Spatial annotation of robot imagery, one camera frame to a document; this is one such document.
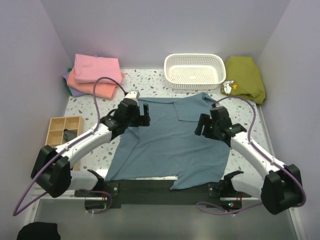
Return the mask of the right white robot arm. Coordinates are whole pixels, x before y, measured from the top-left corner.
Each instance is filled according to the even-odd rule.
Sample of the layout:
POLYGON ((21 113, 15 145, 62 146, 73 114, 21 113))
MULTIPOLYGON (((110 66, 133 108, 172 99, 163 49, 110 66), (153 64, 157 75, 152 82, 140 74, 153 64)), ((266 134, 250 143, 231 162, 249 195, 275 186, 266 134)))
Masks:
POLYGON ((232 123, 225 107, 213 105, 209 114, 202 113, 194 133, 228 145, 242 155, 263 180, 262 183, 254 183, 244 176, 242 170, 231 172, 213 187, 220 197, 248 194, 259 199, 273 215, 306 203, 299 168, 294 164, 287 165, 268 153, 251 137, 249 130, 239 123, 232 123))

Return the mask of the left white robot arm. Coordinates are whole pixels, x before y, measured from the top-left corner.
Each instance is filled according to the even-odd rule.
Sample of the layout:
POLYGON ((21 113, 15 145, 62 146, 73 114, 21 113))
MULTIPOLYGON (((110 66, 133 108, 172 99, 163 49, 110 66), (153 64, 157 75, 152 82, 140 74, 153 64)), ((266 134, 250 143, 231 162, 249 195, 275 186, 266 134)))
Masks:
POLYGON ((42 147, 31 178, 53 198, 67 190, 86 190, 92 196, 99 196, 104 190, 103 178, 90 169, 74 171, 75 164, 94 149, 122 135, 127 128, 149 125, 148 104, 140 108, 137 100, 124 98, 116 109, 73 140, 56 147, 42 147))

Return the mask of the blue t shirt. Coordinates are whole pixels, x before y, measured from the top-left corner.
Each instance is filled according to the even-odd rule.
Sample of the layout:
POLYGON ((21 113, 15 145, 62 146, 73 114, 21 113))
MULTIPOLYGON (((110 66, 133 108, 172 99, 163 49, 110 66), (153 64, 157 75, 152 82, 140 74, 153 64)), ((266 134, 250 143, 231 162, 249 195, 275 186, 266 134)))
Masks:
POLYGON ((224 175, 230 148, 222 141, 195 135, 201 114, 215 100, 202 92, 184 98, 145 97, 150 125, 130 127, 120 142, 106 181, 176 176, 172 190, 217 183, 224 175))

